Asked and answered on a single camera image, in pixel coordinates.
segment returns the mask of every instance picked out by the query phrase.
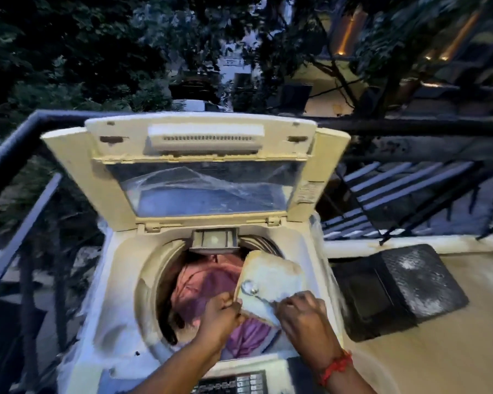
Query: pink cloth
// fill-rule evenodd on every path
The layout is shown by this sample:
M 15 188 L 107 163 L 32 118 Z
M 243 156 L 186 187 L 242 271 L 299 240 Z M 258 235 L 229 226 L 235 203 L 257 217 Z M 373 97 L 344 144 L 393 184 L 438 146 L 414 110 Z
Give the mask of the pink cloth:
M 198 327 L 207 301 L 236 289 L 242 267 L 243 260 L 232 254 L 206 256 L 185 265 L 171 296 L 172 309 Z M 270 330 L 267 324 L 249 318 L 232 332 L 226 348 L 235 358 L 245 357 L 263 343 Z

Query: red thread bracelet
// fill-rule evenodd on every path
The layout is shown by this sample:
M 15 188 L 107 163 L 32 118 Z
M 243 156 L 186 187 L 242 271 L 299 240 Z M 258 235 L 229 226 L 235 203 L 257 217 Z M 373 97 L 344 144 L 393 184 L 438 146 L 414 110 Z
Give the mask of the red thread bracelet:
M 349 351 L 343 350 L 343 355 L 332 361 L 332 364 L 327 366 L 327 369 L 321 374 L 320 384 L 325 387 L 332 373 L 345 372 L 347 365 L 352 365 L 352 354 Z

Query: plastic cover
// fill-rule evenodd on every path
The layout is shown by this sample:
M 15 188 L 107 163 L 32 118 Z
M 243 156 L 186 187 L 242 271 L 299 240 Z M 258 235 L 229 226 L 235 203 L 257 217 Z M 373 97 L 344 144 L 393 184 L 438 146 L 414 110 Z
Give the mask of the plastic cover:
M 138 217 L 286 210 L 302 162 L 108 165 Z

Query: metal spoon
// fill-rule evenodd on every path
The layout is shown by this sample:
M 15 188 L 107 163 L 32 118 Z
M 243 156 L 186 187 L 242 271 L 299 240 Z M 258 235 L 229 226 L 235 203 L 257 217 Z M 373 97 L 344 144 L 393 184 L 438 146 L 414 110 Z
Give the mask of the metal spoon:
M 257 284 L 250 279 L 243 281 L 243 283 L 241 284 L 241 291 L 245 293 L 247 296 L 252 296 L 258 300 L 261 300 L 264 304 L 268 305 L 270 308 L 274 308 L 274 305 L 276 304 L 275 302 L 268 301 L 266 298 L 260 297 L 258 294 L 259 288 L 257 287 Z

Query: clothes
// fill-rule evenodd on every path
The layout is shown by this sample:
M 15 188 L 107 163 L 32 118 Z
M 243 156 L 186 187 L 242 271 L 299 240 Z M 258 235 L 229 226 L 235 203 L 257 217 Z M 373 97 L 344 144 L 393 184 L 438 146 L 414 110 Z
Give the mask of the clothes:
M 186 323 L 198 327 L 207 301 L 220 293 L 236 289 L 242 266 L 243 260 L 232 254 L 206 256 L 185 265 L 171 296 L 172 309 Z M 263 343 L 270 331 L 267 324 L 249 318 L 232 332 L 226 349 L 235 358 L 248 356 Z

